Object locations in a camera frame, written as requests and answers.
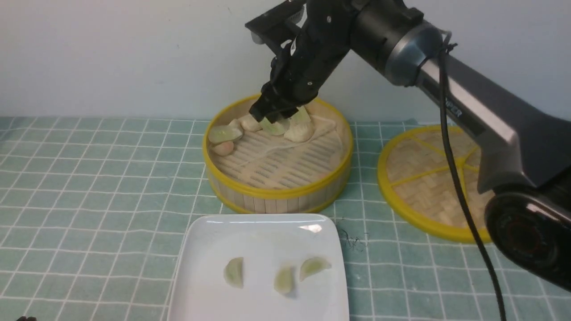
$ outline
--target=woven bamboo base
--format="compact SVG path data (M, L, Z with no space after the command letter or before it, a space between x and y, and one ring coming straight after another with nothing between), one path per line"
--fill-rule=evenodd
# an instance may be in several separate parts
M458 127L450 127L449 135L472 217L484 232L482 238L490 242L484 208L493 193L477 192L480 149ZM379 166L379 185L398 214L439 237L473 241L452 183L440 126L414 129L394 138L383 150Z

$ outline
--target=square plate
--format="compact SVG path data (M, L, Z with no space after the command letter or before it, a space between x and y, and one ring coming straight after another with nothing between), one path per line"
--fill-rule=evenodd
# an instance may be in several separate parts
M224 268L243 257L244 288L224 280ZM299 282L301 264L320 256L331 268ZM274 290L285 264L295 288ZM168 312L169 321L348 321L345 265L337 228L319 214L210 215L189 228Z

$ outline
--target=teal grid tablecloth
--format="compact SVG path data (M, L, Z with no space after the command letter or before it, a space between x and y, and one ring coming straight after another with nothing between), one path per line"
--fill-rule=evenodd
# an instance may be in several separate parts
M189 224L230 213L204 177L207 122L0 118L0 320L166 320ZM349 184L323 211L340 229L351 321L497 320L475 246L403 222L376 162L415 122L352 125ZM510 320L569 320L571 294L488 246Z

